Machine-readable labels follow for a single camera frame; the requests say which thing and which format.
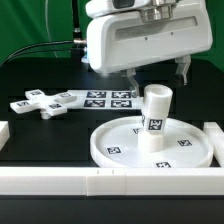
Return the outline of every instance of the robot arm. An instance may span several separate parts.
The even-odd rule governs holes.
[[[98,73],[176,59],[186,84],[190,55],[212,45],[205,0],[92,0],[86,10],[93,17],[89,61]]]

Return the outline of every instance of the green wall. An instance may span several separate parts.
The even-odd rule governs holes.
[[[85,13],[88,0],[77,0],[81,30],[86,35],[90,19]],[[48,16],[46,20],[46,3]],[[224,71],[224,1],[207,0],[214,44],[210,51],[194,55],[209,60]],[[23,46],[56,40],[72,39],[71,0],[1,0],[0,1],[0,61]],[[39,53],[33,56],[69,57],[69,53]]]

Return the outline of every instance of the white cylinder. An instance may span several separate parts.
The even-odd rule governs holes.
[[[138,133],[138,149],[158,152],[163,149],[164,128],[173,92],[162,85],[145,88],[142,107],[143,129]]]
[[[172,90],[166,86],[146,86],[142,114],[148,118],[166,118],[169,113],[172,95]]]

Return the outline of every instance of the white plastic piece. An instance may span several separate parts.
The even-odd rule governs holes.
[[[130,11],[149,4],[151,0],[135,0],[133,6],[116,9],[112,0],[92,0],[86,4],[86,13],[89,17],[95,18],[111,13]]]
[[[212,41],[204,0],[179,1],[169,20],[144,23],[131,11],[98,17],[87,29],[90,65],[102,74],[206,51]]]
[[[224,195],[224,169],[0,167],[0,183],[0,195]]]
[[[138,149],[143,152],[163,150],[164,128],[173,92],[162,85],[145,87],[142,106],[143,128],[138,133]]]
[[[125,170],[95,169],[86,179],[87,195],[124,195]]]
[[[100,167],[193,168],[209,167],[213,144],[200,129],[167,119],[163,150],[155,153],[138,149],[141,117],[126,117],[98,127],[90,139],[93,160]]]
[[[223,195],[220,168],[127,169],[126,195]]]
[[[0,168],[1,195],[86,195],[82,168]]]
[[[0,150],[2,150],[5,143],[10,137],[9,125],[7,121],[0,121]]]
[[[221,167],[224,167],[224,132],[216,122],[205,122],[204,132],[215,146],[214,156]]]
[[[11,103],[18,114],[41,109],[42,119],[63,114],[67,109],[140,110],[142,97],[132,98],[130,91],[68,90],[46,96],[41,90],[25,93],[28,100]]]
[[[163,85],[149,85],[145,87],[142,114],[146,118],[167,118],[173,92]]]
[[[145,153],[159,152],[163,150],[164,135],[153,135],[140,129],[138,132],[138,150]]]

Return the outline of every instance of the black tabletop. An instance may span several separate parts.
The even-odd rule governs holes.
[[[141,86],[173,89],[169,117],[203,128],[205,121],[224,127],[224,74],[210,62],[193,60],[188,86],[173,88],[173,61],[137,69]],[[141,115],[132,111],[69,110],[42,120],[38,110],[16,114],[10,102],[25,91],[46,95],[67,90],[128,90],[120,74],[103,77],[84,70],[76,59],[19,59],[0,70],[0,121],[8,121],[10,139],[0,152],[0,166],[95,167],[89,154],[91,133],[112,119]],[[0,223],[213,223],[224,218],[223,197],[34,197],[1,196]]]

